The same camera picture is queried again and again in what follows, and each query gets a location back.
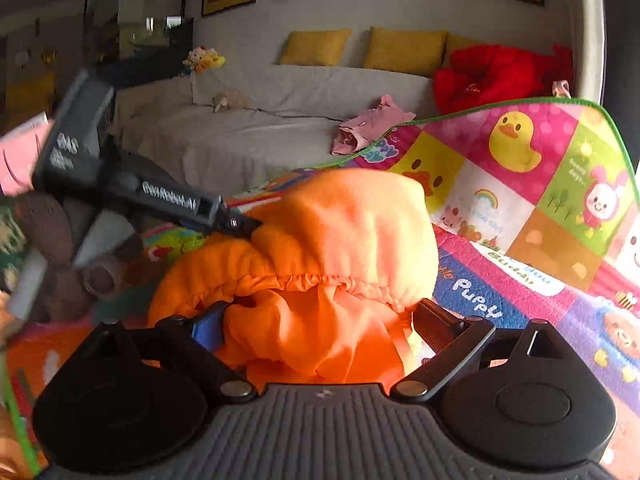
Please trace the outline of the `orange fleece garment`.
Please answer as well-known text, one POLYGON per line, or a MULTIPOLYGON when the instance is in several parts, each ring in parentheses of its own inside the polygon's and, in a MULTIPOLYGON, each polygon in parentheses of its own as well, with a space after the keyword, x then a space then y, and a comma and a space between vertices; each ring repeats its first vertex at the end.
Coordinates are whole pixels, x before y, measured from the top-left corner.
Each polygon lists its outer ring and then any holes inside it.
POLYGON ((222 302, 217 358, 257 388, 390 387, 420 365, 412 316, 434 292, 438 249, 418 182, 323 171, 250 216, 249 238, 212 235, 169 269, 150 324, 222 302))

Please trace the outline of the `grey covered sofa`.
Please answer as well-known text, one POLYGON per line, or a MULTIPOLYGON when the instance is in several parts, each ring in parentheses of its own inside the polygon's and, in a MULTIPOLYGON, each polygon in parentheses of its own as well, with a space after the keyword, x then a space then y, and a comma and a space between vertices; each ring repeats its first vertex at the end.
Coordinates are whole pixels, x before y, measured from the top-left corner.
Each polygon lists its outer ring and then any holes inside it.
POLYGON ((334 162, 338 125, 384 94, 417 118, 437 114, 426 77, 344 66, 224 66, 120 90, 111 134, 175 180, 229 196, 334 162), (227 88, 252 106, 215 113, 213 97, 227 88))

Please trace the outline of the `beige plush toy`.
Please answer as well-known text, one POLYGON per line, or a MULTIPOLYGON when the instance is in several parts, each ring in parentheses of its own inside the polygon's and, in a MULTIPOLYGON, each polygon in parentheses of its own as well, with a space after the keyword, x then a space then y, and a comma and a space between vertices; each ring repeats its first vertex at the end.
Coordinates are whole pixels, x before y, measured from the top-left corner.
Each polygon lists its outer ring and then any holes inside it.
POLYGON ((213 97, 212 107, 215 113, 224 110, 247 110, 250 108, 250 98, 238 89, 227 88, 213 97))

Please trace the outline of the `brown teddy bear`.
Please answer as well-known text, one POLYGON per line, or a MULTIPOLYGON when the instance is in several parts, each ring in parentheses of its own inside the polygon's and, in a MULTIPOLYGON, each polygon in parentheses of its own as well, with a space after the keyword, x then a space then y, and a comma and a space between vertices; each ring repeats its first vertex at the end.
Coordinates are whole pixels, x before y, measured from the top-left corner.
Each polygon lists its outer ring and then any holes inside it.
POLYGON ((140 234, 114 211, 36 191, 11 196, 8 207, 25 260, 16 278, 2 270, 1 289, 21 321, 82 318, 96 301, 122 290, 129 263, 142 254, 140 234))

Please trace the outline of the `glass aquarium tank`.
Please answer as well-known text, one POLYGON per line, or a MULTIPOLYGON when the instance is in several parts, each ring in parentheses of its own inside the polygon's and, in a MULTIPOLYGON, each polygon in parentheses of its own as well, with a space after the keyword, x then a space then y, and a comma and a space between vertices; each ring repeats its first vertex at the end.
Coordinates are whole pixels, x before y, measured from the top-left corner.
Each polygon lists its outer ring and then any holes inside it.
POLYGON ((84 63, 117 89, 181 75, 192 48, 186 0, 84 0, 84 63))

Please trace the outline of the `pink crumpled baby garment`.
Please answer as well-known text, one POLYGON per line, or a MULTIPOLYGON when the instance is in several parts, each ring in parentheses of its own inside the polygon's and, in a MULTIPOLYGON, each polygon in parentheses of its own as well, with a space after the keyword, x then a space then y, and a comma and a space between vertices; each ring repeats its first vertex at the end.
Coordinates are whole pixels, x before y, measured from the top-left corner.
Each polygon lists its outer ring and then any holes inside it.
POLYGON ((331 154, 342 156, 357 153, 376 142, 393 126, 411 122, 414 118, 416 114, 406 112, 389 94, 384 94, 376 107, 368 108, 338 126, 331 154))

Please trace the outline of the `colourful cartoon play mat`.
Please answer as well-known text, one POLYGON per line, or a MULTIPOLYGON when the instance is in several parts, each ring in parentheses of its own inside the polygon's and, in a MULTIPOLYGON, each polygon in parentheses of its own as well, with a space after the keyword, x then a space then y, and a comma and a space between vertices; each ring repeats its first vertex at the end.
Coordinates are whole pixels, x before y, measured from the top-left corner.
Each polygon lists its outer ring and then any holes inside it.
MULTIPOLYGON (((609 479, 608 455, 633 472, 639 440, 616 428, 639 411, 639 191, 608 113, 544 98, 405 122, 221 198, 250 217, 339 169, 422 186, 438 249, 425 299, 496 326, 480 362, 428 402, 378 382, 257 388, 239 370, 254 399, 208 402, 160 362, 152 301, 32 326, 6 356, 1 444, 17 477, 609 479)), ((249 238, 171 224, 149 254, 167 272, 212 235, 249 238)))

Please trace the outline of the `yellow pink plush toy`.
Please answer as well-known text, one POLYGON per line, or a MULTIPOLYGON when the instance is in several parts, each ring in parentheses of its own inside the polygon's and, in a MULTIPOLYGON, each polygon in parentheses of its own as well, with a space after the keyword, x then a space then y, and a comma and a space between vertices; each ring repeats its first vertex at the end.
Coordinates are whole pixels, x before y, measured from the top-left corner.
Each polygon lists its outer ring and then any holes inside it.
POLYGON ((225 62, 226 58, 220 55, 215 49, 197 47, 191 50, 188 57, 182 62, 183 73, 186 75, 201 75, 208 70, 214 70, 215 68, 224 66, 225 62))

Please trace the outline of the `left yellow cushion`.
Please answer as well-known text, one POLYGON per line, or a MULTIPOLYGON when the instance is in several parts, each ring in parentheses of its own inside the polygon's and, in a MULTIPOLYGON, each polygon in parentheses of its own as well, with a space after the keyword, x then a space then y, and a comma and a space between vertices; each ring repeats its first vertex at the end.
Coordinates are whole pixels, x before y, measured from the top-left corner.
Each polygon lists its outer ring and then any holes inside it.
POLYGON ((350 29, 294 30, 288 35, 279 58, 280 65, 337 66, 345 44, 352 34, 350 29))

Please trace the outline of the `yellow cushion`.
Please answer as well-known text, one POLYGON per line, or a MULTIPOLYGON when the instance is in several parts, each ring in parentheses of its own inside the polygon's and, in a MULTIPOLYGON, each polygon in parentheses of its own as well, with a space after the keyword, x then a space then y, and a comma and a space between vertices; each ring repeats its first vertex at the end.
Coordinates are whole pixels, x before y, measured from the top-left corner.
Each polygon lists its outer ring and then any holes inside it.
POLYGON ((345 44, 352 34, 350 29, 294 30, 288 35, 279 58, 280 65, 337 66, 345 44))
POLYGON ((448 32, 372 27, 363 67, 431 77, 442 65, 448 32))
POLYGON ((450 56, 457 50, 478 46, 479 44, 482 44, 482 42, 448 32, 445 44, 444 59, 442 60, 442 68, 450 66, 450 56))

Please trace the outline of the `middle yellow cushion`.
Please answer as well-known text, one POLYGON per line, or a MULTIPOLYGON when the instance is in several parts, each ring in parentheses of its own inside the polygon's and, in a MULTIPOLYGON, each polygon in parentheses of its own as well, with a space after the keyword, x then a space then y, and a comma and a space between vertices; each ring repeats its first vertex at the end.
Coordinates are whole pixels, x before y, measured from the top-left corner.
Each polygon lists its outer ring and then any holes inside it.
POLYGON ((363 67, 431 77, 442 65, 448 32, 372 27, 363 67))

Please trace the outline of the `red plush cushion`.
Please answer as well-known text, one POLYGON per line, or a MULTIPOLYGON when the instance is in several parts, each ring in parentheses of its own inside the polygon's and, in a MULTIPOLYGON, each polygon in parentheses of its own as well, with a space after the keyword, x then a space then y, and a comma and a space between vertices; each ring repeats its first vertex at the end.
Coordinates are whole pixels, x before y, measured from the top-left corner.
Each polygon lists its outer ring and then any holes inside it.
POLYGON ((574 79, 572 50, 555 44, 550 54, 477 44, 455 50, 433 77, 439 114, 538 96, 551 96, 555 81, 574 79))

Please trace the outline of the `small pink object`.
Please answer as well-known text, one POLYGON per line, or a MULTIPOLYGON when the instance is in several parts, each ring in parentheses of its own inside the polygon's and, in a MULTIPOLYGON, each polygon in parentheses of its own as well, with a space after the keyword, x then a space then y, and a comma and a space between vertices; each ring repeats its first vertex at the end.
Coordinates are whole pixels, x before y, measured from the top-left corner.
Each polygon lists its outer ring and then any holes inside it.
POLYGON ((558 99, 570 99, 570 83, 567 80, 557 80, 552 82, 552 96, 558 99))

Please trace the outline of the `right yellow cushion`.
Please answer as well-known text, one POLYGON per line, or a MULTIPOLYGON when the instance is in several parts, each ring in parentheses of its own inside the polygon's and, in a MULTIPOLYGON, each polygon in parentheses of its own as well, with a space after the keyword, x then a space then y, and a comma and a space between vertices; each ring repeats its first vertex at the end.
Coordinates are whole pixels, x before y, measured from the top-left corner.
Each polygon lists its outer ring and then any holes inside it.
POLYGON ((482 44, 482 42, 448 32, 445 44, 444 59, 442 60, 442 68, 450 66, 450 56, 457 50, 478 46, 479 44, 482 44))

